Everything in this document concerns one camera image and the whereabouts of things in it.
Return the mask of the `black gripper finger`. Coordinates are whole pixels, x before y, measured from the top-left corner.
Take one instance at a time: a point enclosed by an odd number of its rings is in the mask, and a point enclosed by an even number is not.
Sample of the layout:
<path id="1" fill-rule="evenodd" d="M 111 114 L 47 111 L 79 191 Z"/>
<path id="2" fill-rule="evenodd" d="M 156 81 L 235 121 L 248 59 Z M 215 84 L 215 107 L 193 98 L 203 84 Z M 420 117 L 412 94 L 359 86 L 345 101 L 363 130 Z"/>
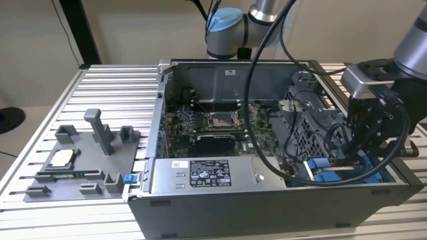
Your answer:
<path id="1" fill-rule="evenodd" d="M 364 123 L 367 117 L 365 101 L 349 98 L 347 111 L 347 127 L 351 132 L 351 141 L 345 146 L 344 153 L 355 153 L 364 140 Z"/>
<path id="2" fill-rule="evenodd" d="M 353 153 L 345 153 L 345 157 L 348 159 L 352 159 L 353 156 L 356 155 L 359 150 L 363 150 L 365 148 L 365 146 L 369 144 L 369 142 L 372 141 L 372 139 L 376 136 L 376 132 L 380 128 L 383 124 L 383 119 L 379 116 L 371 116 L 371 117 L 365 117 L 365 122 L 363 124 L 364 126 L 364 140 L 361 141 L 361 145 L 360 148 L 356 149 L 356 151 Z"/>

